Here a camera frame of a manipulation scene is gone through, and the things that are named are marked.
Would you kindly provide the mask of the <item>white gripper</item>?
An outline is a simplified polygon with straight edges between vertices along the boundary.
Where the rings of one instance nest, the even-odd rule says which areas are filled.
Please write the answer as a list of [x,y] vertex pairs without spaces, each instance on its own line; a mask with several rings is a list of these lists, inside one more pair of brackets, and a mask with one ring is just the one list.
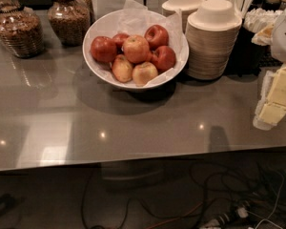
[[284,64],[276,72],[267,71],[262,81],[253,125],[264,131],[274,128],[286,115],[286,9],[274,24],[271,54]]

